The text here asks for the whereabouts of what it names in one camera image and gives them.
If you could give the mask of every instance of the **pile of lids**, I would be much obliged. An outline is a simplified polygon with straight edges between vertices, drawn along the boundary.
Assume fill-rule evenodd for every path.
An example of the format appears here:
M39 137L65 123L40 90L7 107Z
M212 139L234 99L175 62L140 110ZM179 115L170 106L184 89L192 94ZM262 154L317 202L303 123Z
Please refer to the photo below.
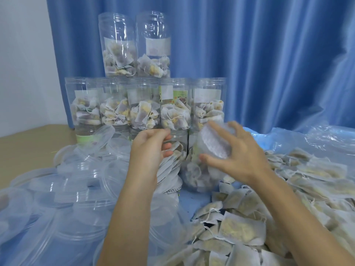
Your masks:
M69 145L53 168L32 170L0 191L0 265L92 265L100 254L116 201L126 179L131 142L112 138L113 126L93 141ZM149 256L164 254L188 234L189 217L177 191L181 152L158 171L149 230Z

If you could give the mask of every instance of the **curtain fold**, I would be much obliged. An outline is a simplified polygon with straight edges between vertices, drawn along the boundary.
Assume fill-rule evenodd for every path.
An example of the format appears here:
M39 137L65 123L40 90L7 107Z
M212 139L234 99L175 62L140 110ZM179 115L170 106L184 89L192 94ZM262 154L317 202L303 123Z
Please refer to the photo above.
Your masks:
M64 77L104 76L98 15L170 17L171 76L228 79L225 119L260 133L355 128L355 0L47 0Z

